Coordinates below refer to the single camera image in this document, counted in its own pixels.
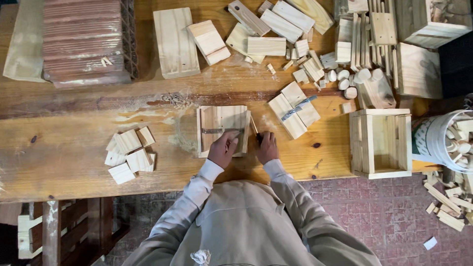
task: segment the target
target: open wooden box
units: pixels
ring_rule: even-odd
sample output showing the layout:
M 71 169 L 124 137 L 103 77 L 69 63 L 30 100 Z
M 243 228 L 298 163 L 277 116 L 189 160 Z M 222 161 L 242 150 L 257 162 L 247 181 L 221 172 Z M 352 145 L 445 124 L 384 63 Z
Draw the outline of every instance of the open wooden box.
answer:
M 409 109 L 350 113 L 351 172 L 368 179 L 412 175 Z
M 424 48 L 438 48 L 473 30 L 470 0 L 446 0 L 442 21 L 432 21 L 432 0 L 396 0 L 399 42 L 416 44 Z
M 200 106 L 197 108 L 197 155 L 207 158 L 210 146 L 228 129 L 240 131 L 233 157 L 242 157 L 248 150 L 251 111 L 246 106 Z

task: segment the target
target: white bucket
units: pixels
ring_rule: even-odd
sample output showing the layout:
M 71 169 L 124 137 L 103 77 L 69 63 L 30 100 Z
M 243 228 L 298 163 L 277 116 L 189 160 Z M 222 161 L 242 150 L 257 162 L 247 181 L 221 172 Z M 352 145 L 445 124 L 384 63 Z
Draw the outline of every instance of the white bucket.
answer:
M 448 124 L 458 115 L 466 113 L 473 115 L 473 111 L 457 110 L 446 115 L 414 120 L 412 122 L 412 158 L 445 165 L 456 172 L 473 174 L 473 170 L 454 163 L 445 146 Z

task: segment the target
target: hand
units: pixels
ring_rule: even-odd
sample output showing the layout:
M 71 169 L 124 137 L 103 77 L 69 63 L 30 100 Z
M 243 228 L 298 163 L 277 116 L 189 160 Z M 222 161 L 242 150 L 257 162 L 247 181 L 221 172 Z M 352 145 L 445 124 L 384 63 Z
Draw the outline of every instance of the hand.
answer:
M 279 151 L 273 132 L 265 131 L 261 135 L 263 135 L 263 141 L 260 149 L 256 152 L 256 156 L 261 164 L 265 165 L 272 159 L 279 159 Z
M 238 130 L 225 131 L 223 135 L 210 146 L 207 159 L 225 169 L 237 149 L 238 134 L 240 134 Z

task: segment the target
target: man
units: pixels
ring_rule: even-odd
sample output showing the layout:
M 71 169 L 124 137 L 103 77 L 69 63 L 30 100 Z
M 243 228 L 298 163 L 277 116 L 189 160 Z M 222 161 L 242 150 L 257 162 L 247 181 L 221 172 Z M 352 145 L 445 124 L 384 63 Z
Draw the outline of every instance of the man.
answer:
M 124 266 L 381 265 L 284 171 L 274 133 L 263 133 L 256 154 L 270 186 L 247 180 L 213 186 L 237 144 L 235 132 L 212 144 L 199 173 Z

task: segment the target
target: floor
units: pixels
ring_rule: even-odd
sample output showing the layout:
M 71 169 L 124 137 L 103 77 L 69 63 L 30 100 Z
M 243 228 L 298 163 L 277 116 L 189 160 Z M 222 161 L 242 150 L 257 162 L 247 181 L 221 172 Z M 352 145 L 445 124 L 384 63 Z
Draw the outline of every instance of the floor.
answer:
M 384 266 L 471 266 L 473 226 L 457 232 L 427 214 L 433 197 L 422 185 L 424 177 L 314 180 L 301 185 L 346 231 L 372 248 Z M 105 257 L 105 264 L 120 266 L 181 194 L 116 197 L 116 218 L 129 221 L 131 231 Z M 433 236 L 438 244 L 427 251 L 422 244 Z

